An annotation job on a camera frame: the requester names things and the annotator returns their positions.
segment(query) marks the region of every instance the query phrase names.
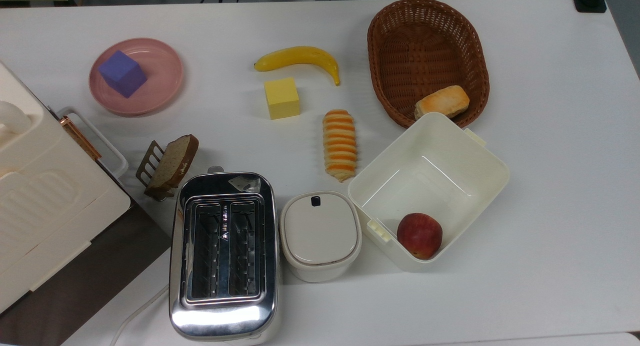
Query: banana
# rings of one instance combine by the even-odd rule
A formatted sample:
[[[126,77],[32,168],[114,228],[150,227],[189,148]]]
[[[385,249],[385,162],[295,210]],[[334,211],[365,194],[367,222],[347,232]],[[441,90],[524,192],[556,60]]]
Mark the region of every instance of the banana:
[[[293,46],[276,50],[258,59],[253,67],[257,71],[270,71],[293,64],[320,66],[333,77],[336,86],[340,85],[338,62],[331,54],[315,46]]]

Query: spiral bread roll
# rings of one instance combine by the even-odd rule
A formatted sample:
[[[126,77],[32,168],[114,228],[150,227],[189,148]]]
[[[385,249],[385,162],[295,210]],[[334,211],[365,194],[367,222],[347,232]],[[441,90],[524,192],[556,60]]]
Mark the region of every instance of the spiral bread roll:
[[[356,128],[349,112],[334,109],[322,119],[324,169],[340,182],[356,175]]]

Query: container handle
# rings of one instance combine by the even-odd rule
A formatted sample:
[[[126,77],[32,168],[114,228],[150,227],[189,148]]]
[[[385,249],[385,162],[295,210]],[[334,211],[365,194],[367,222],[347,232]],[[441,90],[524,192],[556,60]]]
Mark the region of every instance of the container handle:
[[[102,134],[102,132],[100,132],[100,130],[98,130],[96,126],[94,126],[93,123],[91,123],[91,121],[87,120],[84,116],[80,115],[73,107],[70,107],[70,106],[58,111],[57,114],[62,116],[65,116],[68,114],[77,115],[78,118],[80,118],[80,120],[82,120],[82,122],[85,123],[85,125],[87,125],[87,127],[89,127],[91,131],[93,131],[94,134],[96,134],[96,136],[100,138],[100,140],[105,144],[105,146],[107,146],[107,148],[109,148],[109,150],[111,150],[112,153],[114,153],[114,155],[116,155],[116,157],[118,157],[118,159],[120,160],[120,164],[118,168],[116,168],[115,170],[111,170],[111,173],[114,175],[114,177],[119,178],[125,173],[125,171],[129,168],[129,165],[128,165],[129,163],[126,161],[124,155],[122,155],[122,153],[120,153],[118,149],[116,149],[114,144],[111,144],[109,140],[107,140],[107,138]]]
[[[480,144],[480,146],[482,146],[483,148],[487,145],[486,141],[482,140],[481,137],[479,137],[478,135],[475,134],[475,132],[472,132],[469,128],[466,128],[464,130],[464,132],[469,135],[469,137],[475,141],[476,143]]]
[[[385,228],[380,225],[377,220],[369,220],[368,223],[366,223],[366,227],[368,227],[375,238],[383,244],[386,244],[387,242],[389,242],[389,240],[391,240],[391,234],[389,234],[389,232],[387,232],[387,230],[385,230]]]

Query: white table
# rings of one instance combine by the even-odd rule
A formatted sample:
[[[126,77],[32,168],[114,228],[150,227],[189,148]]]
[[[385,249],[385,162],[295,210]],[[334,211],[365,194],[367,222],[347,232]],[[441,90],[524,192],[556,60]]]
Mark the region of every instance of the white table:
[[[610,13],[579,14],[571,0],[445,1],[482,40],[491,94],[470,128],[509,166],[509,184],[423,273],[403,273],[368,240],[350,271],[332,282],[306,284],[287,272],[275,345],[640,329],[640,82]],[[143,196],[134,177],[153,139],[167,144],[195,134],[201,146],[191,173],[212,165],[255,171],[272,183],[280,207],[308,191],[346,193],[347,183],[323,171],[323,114],[340,107],[355,117],[359,169],[403,131],[384,114],[368,72],[367,27],[389,2],[5,9],[0,59],[54,110],[73,105],[96,124],[131,164],[121,178],[126,189],[170,230],[173,205]],[[161,112],[114,116],[91,97],[89,69],[108,46],[140,36],[178,51],[185,86]],[[306,65],[252,70],[266,52],[301,44],[338,59],[342,86]],[[302,114],[271,121],[262,82],[287,76],[297,82]],[[110,309],[117,314],[105,308],[96,316],[102,321],[92,340],[108,344],[124,317],[167,282],[166,264],[147,282],[153,286]],[[192,344],[169,327],[166,306],[149,311],[123,344]],[[68,344],[86,344],[82,335]]]
[[[131,282],[121,293],[73,334],[65,346],[109,345],[120,323],[136,311],[146,300],[162,289],[168,277],[169,252],[159,257],[149,268]],[[173,331],[167,314],[167,293],[151,304],[133,319],[119,337],[117,346],[194,346],[211,345],[190,342]],[[276,339],[266,345],[279,345]],[[352,345],[363,345],[355,340]],[[628,333],[576,335],[564,337],[544,337],[536,339],[495,340],[460,344],[439,344],[439,346],[640,346],[640,340]]]

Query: black stand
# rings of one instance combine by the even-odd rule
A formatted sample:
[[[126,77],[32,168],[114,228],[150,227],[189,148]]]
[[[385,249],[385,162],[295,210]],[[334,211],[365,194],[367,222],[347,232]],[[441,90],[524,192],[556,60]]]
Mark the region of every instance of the black stand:
[[[581,13],[604,13],[607,3],[604,0],[573,0],[575,9]]]

